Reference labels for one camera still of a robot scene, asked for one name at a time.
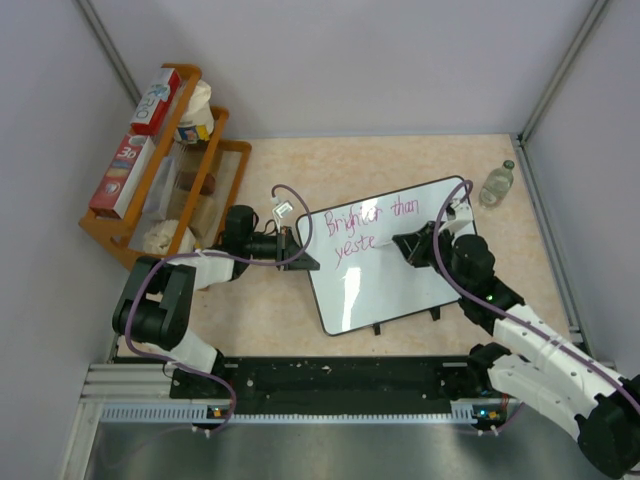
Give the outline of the white crumpled bag lower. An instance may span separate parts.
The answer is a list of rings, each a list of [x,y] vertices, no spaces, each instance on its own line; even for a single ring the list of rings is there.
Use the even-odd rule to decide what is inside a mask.
[[[145,253],[167,255],[178,225],[178,220],[165,220],[155,224],[143,235],[142,250]],[[179,254],[189,253],[195,245],[195,236],[189,228],[186,228],[177,252]]]

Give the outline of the clear plastic box on shelf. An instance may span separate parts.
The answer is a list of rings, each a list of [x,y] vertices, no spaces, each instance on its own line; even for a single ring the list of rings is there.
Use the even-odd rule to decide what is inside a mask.
[[[177,173],[177,158],[164,157],[147,194],[142,209],[143,216],[154,221],[166,219]]]

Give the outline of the white whiteboard black frame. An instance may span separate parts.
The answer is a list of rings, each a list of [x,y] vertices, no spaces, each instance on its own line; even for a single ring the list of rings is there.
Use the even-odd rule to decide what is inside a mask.
[[[463,197],[461,181],[451,176],[297,219],[300,242],[321,265],[309,278],[327,334],[344,334],[459,299],[432,267],[410,266],[393,244],[374,245],[434,220],[448,196]]]

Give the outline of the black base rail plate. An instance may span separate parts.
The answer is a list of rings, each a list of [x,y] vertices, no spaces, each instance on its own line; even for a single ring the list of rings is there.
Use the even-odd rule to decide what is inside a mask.
[[[455,401],[502,411],[503,395],[478,387],[463,356],[228,357],[215,370],[240,414],[449,413]]]

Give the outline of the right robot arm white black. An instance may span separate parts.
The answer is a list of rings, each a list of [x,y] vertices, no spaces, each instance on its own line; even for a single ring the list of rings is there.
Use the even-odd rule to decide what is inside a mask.
[[[493,338],[468,356],[476,394],[495,390],[564,430],[602,474],[639,473],[639,379],[626,378],[551,328],[495,274],[495,257],[477,234],[454,236],[432,222],[395,235],[414,268],[431,267],[461,296],[465,316]]]

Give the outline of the red 3D toothpaste box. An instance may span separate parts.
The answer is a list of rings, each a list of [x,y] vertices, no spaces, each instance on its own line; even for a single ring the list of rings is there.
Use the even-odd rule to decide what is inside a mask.
[[[128,132],[89,202],[98,217],[122,219],[155,151],[153,139]]]

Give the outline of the orange wooden shelf rack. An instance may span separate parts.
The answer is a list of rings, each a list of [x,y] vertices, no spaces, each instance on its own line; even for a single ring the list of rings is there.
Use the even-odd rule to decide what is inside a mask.
[[[228,110],[205,103],[205,124],[177,133],[203,85],[195,65],[156,71],[79,221],[126,269],[210,246],[236,201],[251,146],[223,138]]]

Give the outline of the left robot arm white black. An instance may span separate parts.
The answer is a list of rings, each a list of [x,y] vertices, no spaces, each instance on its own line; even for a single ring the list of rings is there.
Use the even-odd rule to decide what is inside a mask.
[[[113,330],[164,361],[193,369],[194,387],[205,396],[216,396],[226,387],[227,374],[217,366],[219,351],[189,328],[193,295],[235,280],[249,265],[259,263],[275,263],[284,271],[320,269],[289,227],[278,224],[270,233],[259,232],[251,207],[232,206],[213,248],[179,254],[166,263],[152,256],[136,260],[112,316]]]

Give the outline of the red white toothpaste box upper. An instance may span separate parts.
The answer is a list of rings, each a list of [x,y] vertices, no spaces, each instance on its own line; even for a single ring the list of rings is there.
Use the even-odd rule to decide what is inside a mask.
[[[156,72],[131,118],[135,134],[155,136],[160,131],[180,84],[181,77],[175,68],[160,68]]]

